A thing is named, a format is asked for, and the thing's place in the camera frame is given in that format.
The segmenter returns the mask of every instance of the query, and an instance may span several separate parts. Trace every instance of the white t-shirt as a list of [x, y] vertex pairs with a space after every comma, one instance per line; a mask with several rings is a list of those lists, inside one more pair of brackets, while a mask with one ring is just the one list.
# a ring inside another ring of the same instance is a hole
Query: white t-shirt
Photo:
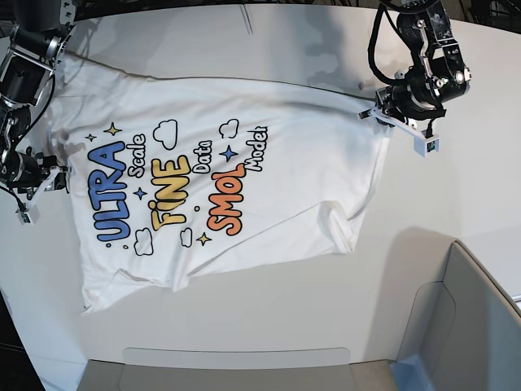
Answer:
[[86, 312], [146, 286], [354, 250], [390, 135], [358, 119], [371, 103], [63, 64], [47, 117], [72, 171]]

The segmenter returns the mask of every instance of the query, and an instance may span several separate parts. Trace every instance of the star doodle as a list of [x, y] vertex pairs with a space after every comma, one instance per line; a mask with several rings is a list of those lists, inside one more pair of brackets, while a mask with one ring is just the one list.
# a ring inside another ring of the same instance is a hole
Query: star doodle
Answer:
[[138, 188], [138, 191], [135, 191], [133, 194], [139, 197], [139, 200], [141, 201], [143, 199], [143, 196], [146, 196], [148, 193], [143, 191], [141, 187]]
[[237, 156], [238, 153], [233, 152], [230, 146], [228, 146], [228, 148], [226, 148], [226, 151], [220, 153], [219, 155], [226, 156], [226, 161], [230, 161], [230, 159], [234, 156]]
[[104, 130], [103, 132], [104, 132], [104, 133], [110, 133], [110, 134], [112, 134], [113, 136], [115, 136], [116, 133], [121, 132], [121, 129], [116, 129], [116, 127], [114, 126], [114, 122], [112, 122], [112, 123], [111, 123], [111, 129]]
[[201, 242], [201, 246], [204, 246], [204, 244], [205, 244], [206, 242], [211, 241], [211, 239], [208, 238], [208, 237], [206, 236], [206, 232], [203, 232], [203, 235], [202, 235], [200, 238], [198, 238], [197, 240], [198, 240], [199, 242]]

